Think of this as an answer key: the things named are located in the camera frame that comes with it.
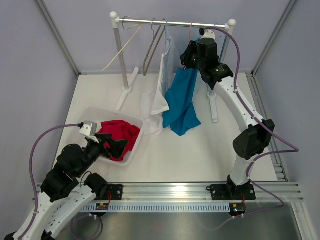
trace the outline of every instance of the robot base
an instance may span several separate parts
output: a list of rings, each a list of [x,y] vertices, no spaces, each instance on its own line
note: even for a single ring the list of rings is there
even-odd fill
[[[250,182],[236,186],[230,176],[228,176],[226,184],[212,184],[206,189],[210,191],[213,201],[242,201],[244,196],[245,200],[257,199],[254,186]]]

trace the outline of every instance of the white cloth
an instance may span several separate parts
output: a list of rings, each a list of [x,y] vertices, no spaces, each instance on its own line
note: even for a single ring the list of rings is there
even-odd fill
[[[174,80],[174,68],[178,61],[179,54],[169,37],[165,41],[165,54],[161,55],[157,88],[141,96],[141,116],[145,120],[144,135],[158,136],[164,130],[162,113],[169,110],[165,95]]]

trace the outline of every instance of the hanging garment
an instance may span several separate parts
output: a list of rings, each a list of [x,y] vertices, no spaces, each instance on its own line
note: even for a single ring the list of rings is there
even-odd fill
[[[110,160],[120,162],[124,160],[127,152],[132,151],[137,141],[137,137],[140,133],[140,129],[130,123],[123,120],[104,121],[101,123],[101,129],[98,134],[112,134],[113,140],[124,140],[128,139],[128,143],[124,148],[124,151],[119,159],[111,157]]]
[[[192,103],[197,75],[197,69],[179,67],[171,88],[165,94],[170,110],[163,113],[163,127],[170,126],[179,136],[201,124]]]
[[[174,67],[179,64],[179,54],[171,37],[166,40],[165,53],[161,56],[159,78],[155,91],[143,93],[141,96],[141,116],[145,120],[144,135],[162,133],[162,114],[169,110],[164,94],[171,87],[174,79]]]

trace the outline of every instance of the red cloth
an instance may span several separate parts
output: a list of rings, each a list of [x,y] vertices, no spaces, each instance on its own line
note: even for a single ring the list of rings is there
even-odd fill
[[[119,159],[111,157],[110,159],[115,162],[123,161],[126,153],[134,148],[140,129],[123,120],[104,121],[101,123],[101,127],[99,134],[112,134],[113,140],[128,139],[121,157]],[[110,147],[107,142],[104,145],[108,148]]]

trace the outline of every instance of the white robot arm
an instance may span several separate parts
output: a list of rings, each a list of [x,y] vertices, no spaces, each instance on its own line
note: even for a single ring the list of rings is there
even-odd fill
[[[87,146],[82,149],[77,144],[69,144],[62,150],[57,163],[40,187],[37,211],[33,207],[22,227],[7,235],[5,240],[54,240],[86,204],[94,199],[109,199],[106,194],[109,191],[108,183],[100,175],[93,173],[62,206],[79,184],[77,178],[81,178],[100,156],[119,158],[128,143],[127,139],[115,141],[111,134],[96,133],[97,123],[94,122],[85,121],[79,127],[80,134],[88,141]]]
[[[234,74],[230,68],[219,62],[218,46],[215,42],[215,33],[212,30],[200,29],[201,39],[198,42],[190,41],[186,51],[180,56],[181,64],[187,68],[198,69],[202,80],[222,98],[233,117],[241,134],[233,141],[233,148],[237,154],[232,173],[227,178],[227,190],[231,199],[241,197],[242,191],[248,188],[247,169],[252,157],[261,154],[268,147],[271,134],[267,132],[240,102],[234,86]],[[236,86],[248,109],[254,116],[271,131],[275,125],[271,119],[265,120],[249,103],[242,91]]]

